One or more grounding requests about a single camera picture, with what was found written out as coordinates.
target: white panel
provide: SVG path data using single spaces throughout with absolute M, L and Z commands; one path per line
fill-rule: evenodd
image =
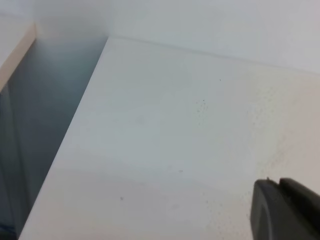
M 0 92 L 35 39 L 33 22 L 0 15 Z
M 20 239 L 250 239 L 257 178 L 320 192 L 319 80 L 110 38 Z

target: white shelf surface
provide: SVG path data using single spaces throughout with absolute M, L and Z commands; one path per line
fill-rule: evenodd
M 319 75 L 111 37 L 20 239 L 250 239 L 256 179 L 320 192 L 319 103 Z
M 32 21 L 0 14 L 0 91 L 35 39 Z

